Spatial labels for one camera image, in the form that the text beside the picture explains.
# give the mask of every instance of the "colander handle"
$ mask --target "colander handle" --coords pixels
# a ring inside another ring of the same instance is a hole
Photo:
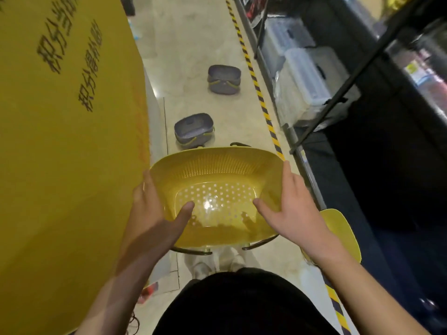
[[[177,253],[189,254],[189,255],[211,255],[212,251],[193,251],[191,249],[172,247],[172,251],[176,251]]]
[[[278,237],[278,235],[272,236],[271,238],[266,238],[265,240],[256,242],[254,244],[249,245],[248,247],[242,247],[242,250],[252,250],[254,248],[258,248],[266,243],[269,243],[270,241],[276,239]]]
[[[240,142],[232,142],[232,143],[230,143],[230,146],[251,147],[249,145],[246,145],[245,143],[240,143]]]

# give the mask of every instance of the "yellow object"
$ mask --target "yellow object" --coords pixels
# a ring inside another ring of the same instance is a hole
[[[325,209],[320,212],[326,222],[329,230],[332,231],[341,240],[343,246],[348,250],[356,261],[362,261],[359,244],[352,232],[346,218],[337,209]]]
[[[281,209],[282,161],[271,152],[251,147],[193,149],[164,157],[151,173],[166,218],[174,219],[184,203],[195,202],[177,247],[246,244],[276,234],[252,203],[260,197],[273,210]]]
[[[388,8],[391,10],[401,9],[410,0],[388,0]]]
[[[0,0],[0,333],[63,335],[111,273],[149,166],[120,0]]]

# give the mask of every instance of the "hand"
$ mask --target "hand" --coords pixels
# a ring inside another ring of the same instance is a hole
[[[165,220],[149,170],[144,172],[143,182],[134,189],[133,199],[121,244],[119,266],[126,267],[141,256],[147,256],[148,267],[153,267],[182,235],[191,218],[194,202],[185,203],[174,221]]]
[[[311,258],[324,256],[338,240],[327,228],[303,178],[292,173],[288,161],[282,169],[281,211],[272,211],[258,198],[253,204],[278,234],[303,248]]]

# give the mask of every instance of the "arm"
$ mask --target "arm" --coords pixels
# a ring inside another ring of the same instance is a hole
[[[164,218],[149,171],[134,189],[134,202],[113,276],[101,288],[76,335],[124,335],[132,310],[155,264],[168,252],[191,217],[187,202],[175,221]]]
[[[428,334],[327,228],[303,178],[292,174],[288,162],[282,171],[281,200],[281,212],[260,199],[253,203],[272,228],[303,248],[324,271],[361,334]]]

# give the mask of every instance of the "forearm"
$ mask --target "forearm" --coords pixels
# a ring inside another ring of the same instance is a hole
[[[146,255],[117,270],[101,288],[76,335],[124,335],[154,262]]]
[[[407,334],[428,332],[352,258],[334,238],[332,252],[315,259],[331,280],[361,334]]]

